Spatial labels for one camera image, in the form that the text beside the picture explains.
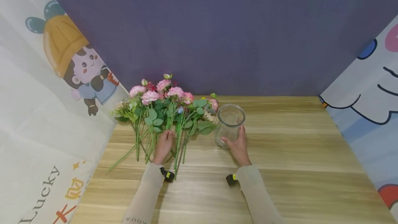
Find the white paper backdrop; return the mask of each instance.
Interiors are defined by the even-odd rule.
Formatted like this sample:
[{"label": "white paper backdrop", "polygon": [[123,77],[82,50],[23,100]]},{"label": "white paper backdrop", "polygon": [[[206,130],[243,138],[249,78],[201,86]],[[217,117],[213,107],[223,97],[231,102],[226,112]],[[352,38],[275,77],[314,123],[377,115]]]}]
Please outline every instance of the white paper backdrop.
[{"label": "white paper backdrop", "polygon": [[54,0],[0,0],[0,62],[0,223],[68,223],[126,92]]}]

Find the orange chinese character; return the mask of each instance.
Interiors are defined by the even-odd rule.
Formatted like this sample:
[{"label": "orange chinese character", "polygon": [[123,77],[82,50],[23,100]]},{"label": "orange chinese character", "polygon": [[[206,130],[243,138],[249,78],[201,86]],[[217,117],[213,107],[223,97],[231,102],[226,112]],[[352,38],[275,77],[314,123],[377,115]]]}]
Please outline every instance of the orange chinese character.
[{"label": "orange chinese character", "polygon": [[72,187],[68,189],[68,192],[65,195],[65,198],[76,200],[80,198],[81,188],[83,187],[84,182],[82,180],[77,179],[76,177],[72,179]]},{"label": "orange chinese character", "polygon": [[57,219],[55,219],[55,221],[53,222],[53,224],[55,224],[55,223],[58,221],[58,219],[61,219],[61,221],[62,221],[63,223],[66,223],[66,222],[68,221],[68,220],[66,219],[66,215],[69,214],[70,212],[72,212],[72,211],[76,208],[76,205],[73,206],[73,208],[69,209],[66,213],[64,213],[64,211],[65,211],[65,209],[66,209],[67,207],[68,207],[68,205],[66,204],[65,207],[63,208],[62,212],[57,211],[56,215],[57,215],[58,217],[57,217]]}]

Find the person's right hand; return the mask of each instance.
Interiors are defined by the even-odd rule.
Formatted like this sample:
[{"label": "person's right hand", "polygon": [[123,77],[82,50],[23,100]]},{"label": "person's right hand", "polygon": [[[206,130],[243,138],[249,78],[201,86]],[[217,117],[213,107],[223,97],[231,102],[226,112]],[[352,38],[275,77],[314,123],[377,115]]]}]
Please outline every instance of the person's right hand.
[{"label": "person's right hand", "polygon": [[233,143],[226,137],[222,137],[221,140],[228,145],[233,157],[238,162],[239,167],[252,165],[249,159],[248,149],[246,147],[246,130],[243,125],[240,126],[236,142]]}]

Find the cartoon backdrop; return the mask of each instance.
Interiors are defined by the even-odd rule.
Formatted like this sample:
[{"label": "cartoon backdrop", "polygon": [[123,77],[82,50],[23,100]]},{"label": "cartoon backdrop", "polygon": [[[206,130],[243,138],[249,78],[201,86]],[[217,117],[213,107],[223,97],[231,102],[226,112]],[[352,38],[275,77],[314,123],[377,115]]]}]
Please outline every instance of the cartoon backdrop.
[{"label": "cartoon backdrop", "polygon": [[126,92],[54,0],[0,0],[0,223],[68,223]]},{"label": "cartoon backdrop", "polygon": [[398,221],[398,16],[320,98]]}]

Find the pink circle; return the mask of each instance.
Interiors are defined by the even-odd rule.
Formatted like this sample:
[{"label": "pink circle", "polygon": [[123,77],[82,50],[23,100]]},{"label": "pink circle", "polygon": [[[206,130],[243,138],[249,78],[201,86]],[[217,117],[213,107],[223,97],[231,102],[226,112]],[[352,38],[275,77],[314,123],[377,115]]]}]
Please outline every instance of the pink circle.
[{"label": "pink circle", "polygon": [[398,25],[395,25],[388,31],[385,45],[388,51],[398,52]]}]

